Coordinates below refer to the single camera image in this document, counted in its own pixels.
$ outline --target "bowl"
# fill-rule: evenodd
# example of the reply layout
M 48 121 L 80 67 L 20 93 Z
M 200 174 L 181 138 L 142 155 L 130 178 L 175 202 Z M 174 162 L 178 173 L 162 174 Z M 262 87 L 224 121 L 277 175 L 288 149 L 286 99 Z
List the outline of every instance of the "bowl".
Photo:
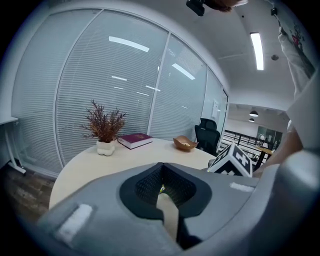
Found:
M 173 142 L 179 150 L 184 150 L 184 151 L 189 151 L 194 149 L 199 143 L 199 142 L 193 142 L 189 140 L 186 136 L 178 136 L 176 138 L 173 138 Z

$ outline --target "red book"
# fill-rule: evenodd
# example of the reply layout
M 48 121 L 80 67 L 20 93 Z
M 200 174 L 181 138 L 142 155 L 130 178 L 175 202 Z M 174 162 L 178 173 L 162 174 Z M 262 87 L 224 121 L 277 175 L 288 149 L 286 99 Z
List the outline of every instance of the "red book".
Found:
M 145 144 L 151 143 L 154 138 L 144 133 L 123 135 L 118 138 L 118 142 L 132 150 Z

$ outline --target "white table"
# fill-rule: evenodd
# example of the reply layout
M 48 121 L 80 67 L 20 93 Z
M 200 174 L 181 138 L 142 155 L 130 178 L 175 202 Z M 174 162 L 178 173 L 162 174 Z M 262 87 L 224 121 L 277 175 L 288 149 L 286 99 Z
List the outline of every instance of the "white table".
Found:
M 4 126 L 4 137 L 5 137 L 5 142 L 6 142 L 6 146 L 8 148 L 8 153 L 9 153 L 9 156 L 10 156 L 10 160 L 11 162 L 8 163 L 9 166 L 11 166 L 12 168 L 16 169 L 18 172 L 20 173 L 25 173 L 26 170 L 19 167 L 15 161 L 15 158 L 14 158 L 14 155 L 12 153 L 12 149 L 11 149 L 11 145 L 10 145 L 10 140 L 9 140 L 9 136 L 8 136 L 8 131 L 7 131 L 7 126 L 6 124 L 8 123 L 11 123 L 11 122 L 15 122 L 15 121 L 18 121 L 18 118 L 16 117 L 12 117 L 12 116 L 7 116 L 3 113 L 0 113 L 0 125 L 3 125 Z M 19 154 L 18 154 L 18 151 L 17 151 L 17 148 L 16 148 L 16 144 L 15 144 L 15 141 L 12 137 L 12 132 L 10 133 L 11 134 L 11 138 L 12 138 L 12 145 L 13 145 L 13 149 L 15 151 L 15 154 L 16 156 L 18 157 L 18 160 L 20 161 L 21 163 L 21 160 L 20 160 L 20 157 L 19 157 Z
M 60 202 L 88 182 L 109 174 L 152 163 L 176 163 L 204 169 L 215 157 L 199 149 L 184 152 L 176 149 L 174 142 L 154 139 L 152 143 L 132 150 L 114 141 L 115 151 L 111 156 L 98 155 L 96 146 L 75 156 L 56 179 L 50 196 L 49 208 Z

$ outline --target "dried plant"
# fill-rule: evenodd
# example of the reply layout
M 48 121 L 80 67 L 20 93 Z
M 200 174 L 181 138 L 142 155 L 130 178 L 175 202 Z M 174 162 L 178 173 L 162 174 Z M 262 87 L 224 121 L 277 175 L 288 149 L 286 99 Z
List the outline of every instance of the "dried plant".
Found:
M 118 109 L 105 113 L 105 107 L 91 100 L 94 109 L 86 109 L 87 125 L 81 125 L 83 129 L 90 131 L 83 134 L 85 138 L 98 138 L 100 142 L 110 143 L 119 137 L 119 131 L 125 125 L 127 113 Z

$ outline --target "floor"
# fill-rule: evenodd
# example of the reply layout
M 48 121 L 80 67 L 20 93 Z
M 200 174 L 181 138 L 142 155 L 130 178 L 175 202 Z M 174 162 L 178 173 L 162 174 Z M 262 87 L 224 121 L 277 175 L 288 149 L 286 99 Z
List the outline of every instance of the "floor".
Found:
M 9 166 L 2 168 L 1 173 L 4 174 L 4 189 L 16 214 L 35 223 L 49 209 L 55 182 L 32 171 L 23 175 Z

